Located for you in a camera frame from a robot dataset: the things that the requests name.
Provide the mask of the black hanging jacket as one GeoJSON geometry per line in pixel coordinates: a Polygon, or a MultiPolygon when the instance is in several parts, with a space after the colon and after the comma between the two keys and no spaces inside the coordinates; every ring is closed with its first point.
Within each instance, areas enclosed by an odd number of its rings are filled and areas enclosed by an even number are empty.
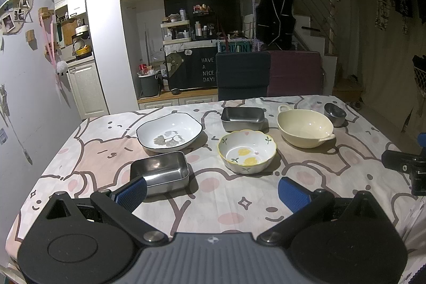
{"type": "Polygon", "coordinates": [[[256,7],[256,38],[268,50],[294,50],[294,0],[260,0],[256,7]]]}

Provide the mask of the white square ginkgo plate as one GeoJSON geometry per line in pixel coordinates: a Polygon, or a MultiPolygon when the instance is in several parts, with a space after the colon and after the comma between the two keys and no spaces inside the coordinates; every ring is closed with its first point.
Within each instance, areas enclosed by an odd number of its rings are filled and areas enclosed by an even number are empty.
{"type": "Polygon", "coordinates": [[[140,125],[137,139],[144,149],[164,154],[191,145],[202,130],[202,124],[192,116],[176,112],[140,125]]]}

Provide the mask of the small round steel bowl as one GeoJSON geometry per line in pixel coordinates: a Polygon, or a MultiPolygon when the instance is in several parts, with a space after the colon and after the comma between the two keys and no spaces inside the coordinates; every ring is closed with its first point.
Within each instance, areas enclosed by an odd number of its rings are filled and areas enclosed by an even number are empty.
{"type": "Polygon", "coordinates": [[[345,125],[347,113],[334,103],[326,103],[324,105],[324,115],[331,121],[334,127],[345,125]]]}

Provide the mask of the cream two-handled bowl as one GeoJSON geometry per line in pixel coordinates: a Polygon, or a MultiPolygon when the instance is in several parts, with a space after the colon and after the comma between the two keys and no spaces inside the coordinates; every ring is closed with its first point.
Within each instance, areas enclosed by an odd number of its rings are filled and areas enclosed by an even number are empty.
{"type": "Polygon", "coordinates": [[[314,149],[336,137],[332,122],[319,112],[288,105],[280,105],[278,111],[277,124],[282,137],[295,147],[314,149]]]}

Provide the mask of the steel rectangular tray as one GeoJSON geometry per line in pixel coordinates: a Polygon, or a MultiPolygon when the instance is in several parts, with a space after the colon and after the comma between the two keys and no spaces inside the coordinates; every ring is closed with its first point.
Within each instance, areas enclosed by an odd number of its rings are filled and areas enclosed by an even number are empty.
{"type": "Polygon", "coordinates": [[[226,132],[239,130],[260,131],[264,127],[264,111],[258,107],[225,107],[221,115],[226,132]]]}
{"type": "Polygon", "coordinates": [[[184,153],[175,151],[133,162],[130,179],[138,176],[147,183],[147,197],[153,197],[187,187],[190,170],[184,153]]]}

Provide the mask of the maroon cushion chair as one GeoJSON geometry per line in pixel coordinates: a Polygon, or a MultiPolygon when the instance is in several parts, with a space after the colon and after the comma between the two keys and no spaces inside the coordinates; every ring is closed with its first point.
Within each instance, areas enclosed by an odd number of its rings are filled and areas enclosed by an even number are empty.
{"type": "Polygon", "coordinates": [[[321,55],[309,51],[269,51],[271,57],[268,97],[323,93],[321,55]]]}

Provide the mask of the yellow rimmed lemon bowl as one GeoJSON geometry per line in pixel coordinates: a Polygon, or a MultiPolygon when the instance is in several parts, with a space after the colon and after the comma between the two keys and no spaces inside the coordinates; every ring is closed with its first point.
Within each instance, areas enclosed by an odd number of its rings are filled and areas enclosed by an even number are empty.
{"type": "Polygon", "coordinates": [[[261,131],[239,130],[224,135],[217,150],[224,165],[234,173],[255,175],[272,163],[277,145],[261,131]]]}

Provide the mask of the grey trash bin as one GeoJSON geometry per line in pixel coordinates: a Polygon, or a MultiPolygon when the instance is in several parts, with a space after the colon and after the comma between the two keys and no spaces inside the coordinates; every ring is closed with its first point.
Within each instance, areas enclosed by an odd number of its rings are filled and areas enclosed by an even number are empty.
{"type": "Polygon", "coordinates": [[[159,82],[156,73],[138,74],[142,88],[142,97],[154,97],[159,93],[159,82]]]}

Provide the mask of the black have a nice day cabinet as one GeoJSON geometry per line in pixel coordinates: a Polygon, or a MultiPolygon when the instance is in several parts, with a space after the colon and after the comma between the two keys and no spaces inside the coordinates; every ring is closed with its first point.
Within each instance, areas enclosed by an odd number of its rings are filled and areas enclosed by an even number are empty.
{"type": "Polygon", "coordinates": [[[170,89],[210,89],[216,81],[217,48],[189,48],[165,56],[170,89]]]}

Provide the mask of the cartoon bear tablecloth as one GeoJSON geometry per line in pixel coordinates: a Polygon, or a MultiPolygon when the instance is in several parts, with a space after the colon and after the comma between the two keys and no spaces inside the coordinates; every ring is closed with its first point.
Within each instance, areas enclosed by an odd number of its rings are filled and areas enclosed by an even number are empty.
{"type": "Polygon", "coordinates": [[[285,176],[314,190],[324,188],[340,197],[360,190],[371,192],[402,236],[408,250],[406,273],[425,264],[425,199],[411,193],[409,178],[383,167],[382,152],[394,147],[378,127],[350,107],[347,122],[335,129],[335,139],[309,151],[289,145],[277,125],[280,105],[322,111],[326,103],[339,107],[335,97],[304,96],[237,100],[237,107],[259,107],[269,121],[268,134],[277,145],[271,165],[258,176],[238,175],[223,163],[217,145],[222,136],[221,115],[226,102],[181,105],[124,112],[85,120],[69,136],[26,200],[6,237],[5,250],[14,259],[40,210],[57,191],[88,197],[99,188],[115,189],[129,181],[131,163],[147,153],[137,140],[145,122],[185,112],[202,124],[202,133],[185,149],[190,183],[185,190],[147,200],[135,214],[152,226],[175,232],[255,235],[290,215],[278,197],[285,176]]]}

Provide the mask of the white kitchen cabinet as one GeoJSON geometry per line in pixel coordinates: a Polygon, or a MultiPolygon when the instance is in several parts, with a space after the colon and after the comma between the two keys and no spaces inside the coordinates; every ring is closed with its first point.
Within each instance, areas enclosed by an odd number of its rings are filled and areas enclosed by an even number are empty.
{"type": "Polygon", "coordinates": [[[66,76],[81,119],[109,114],[93,57],[69,63],[66,76]]]}

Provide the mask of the dark blue cushion chair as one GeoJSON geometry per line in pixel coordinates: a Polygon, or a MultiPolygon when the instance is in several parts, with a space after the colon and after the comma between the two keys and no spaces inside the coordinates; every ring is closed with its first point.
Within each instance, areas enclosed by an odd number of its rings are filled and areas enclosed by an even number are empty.
{"type": "Polygon", "coordinates": [[[216,66],[219,101],[267,95],[271,68],[268,52],[217,53],[216,66]]]}

